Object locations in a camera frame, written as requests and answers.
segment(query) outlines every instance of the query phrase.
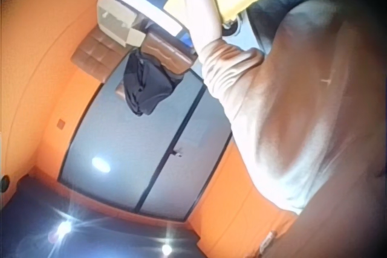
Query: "sleeve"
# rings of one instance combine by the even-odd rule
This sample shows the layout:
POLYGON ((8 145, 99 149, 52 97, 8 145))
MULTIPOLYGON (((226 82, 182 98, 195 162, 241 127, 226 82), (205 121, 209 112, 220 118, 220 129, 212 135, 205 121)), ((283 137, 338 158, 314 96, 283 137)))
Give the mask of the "sleeve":
POLYGON ((204 83, 233 120, 242 105, 263 54, 256 48, 243 51, 219 39, 206 45, 199 55, 204 83))

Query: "person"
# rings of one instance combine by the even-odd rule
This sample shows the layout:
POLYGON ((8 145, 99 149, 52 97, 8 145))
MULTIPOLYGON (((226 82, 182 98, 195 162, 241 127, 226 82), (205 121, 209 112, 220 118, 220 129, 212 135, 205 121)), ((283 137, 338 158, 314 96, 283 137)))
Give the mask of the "person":
MULTIPOLYGON (((222 40, 215 0, 185 0, 204 83, 224 108, 255 187, 296 214, 338 172, 341 180, 385 172, 383 50, 372 25, 342 3, 297 3, 267 51, 243 51, 222 40)), ((383 183, 370 190, 379 199, 382 192, 383 183)))

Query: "brown leather chair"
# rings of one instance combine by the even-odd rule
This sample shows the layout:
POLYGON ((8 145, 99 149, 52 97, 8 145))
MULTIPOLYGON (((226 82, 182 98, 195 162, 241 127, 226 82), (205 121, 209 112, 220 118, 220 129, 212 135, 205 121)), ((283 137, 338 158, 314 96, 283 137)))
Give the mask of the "brown leather chair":
POLYGON ((156 25, 148 28, 141 52, 155 56, 175 74, 184 74, 197 59, 188 46, 156 25))
POLYGON ((98 26, 84 38, 71 56, 80 69, 105 83, 132 47, 121 46, 108 37, 98 26))

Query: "orange wall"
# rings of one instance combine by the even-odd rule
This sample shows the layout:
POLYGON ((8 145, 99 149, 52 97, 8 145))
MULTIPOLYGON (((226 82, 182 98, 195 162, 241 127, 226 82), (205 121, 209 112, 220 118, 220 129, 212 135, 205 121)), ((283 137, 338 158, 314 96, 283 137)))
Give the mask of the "orange wall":
POLYGON ((189 223, 208 258, 243 258, 258 250, 269 231, 282 234, 294 219, 258 193, 231 142, 189 223))
POLYGON ((96 25, 97 0, 2 0, 1 174, 16 181, 34 153, 57 98, 76 71, 70 56, 96 25))
POLYGON ((58 98, 37 151, 37 167, 57 179, 71 138, 85 109, 100 82, 77 69, 62 95, 58 98), (59 120, 65 122, 62 130, 59 120))

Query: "ceiling light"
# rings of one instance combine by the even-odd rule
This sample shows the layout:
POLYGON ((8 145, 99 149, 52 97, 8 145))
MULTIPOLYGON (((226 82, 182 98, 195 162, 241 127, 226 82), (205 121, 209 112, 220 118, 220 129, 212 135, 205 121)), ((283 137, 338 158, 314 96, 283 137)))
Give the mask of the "ceiling light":
POLYGON ((63 239, 63 237, 66 236, 70 232, 71 232, 71 222, 70 221, 60 223, 60 225, 58 226, 58 229, 56 230, 56 234, 58 235, 59 239, 63 239))
POLYGON ((102 158, 94 157, 91 160, 91 162, 92 162, 93 166, 96 169, 98 169, 100 172, 105 172, 105 173, 110 172, 110 165, 102 158))
POLYGON ((134 9, 145 15, 147 18, 153 20, 156 24, 164 28, 171 35, 176 36, 183 27, 167 15, 163 10, 154 6, 147 0, 122 0, 129 4, 134 9))
POLYGON ((172 247, 168 244, 164 244, 161 250, 165 256, 169 256, 172 253, 172 247))

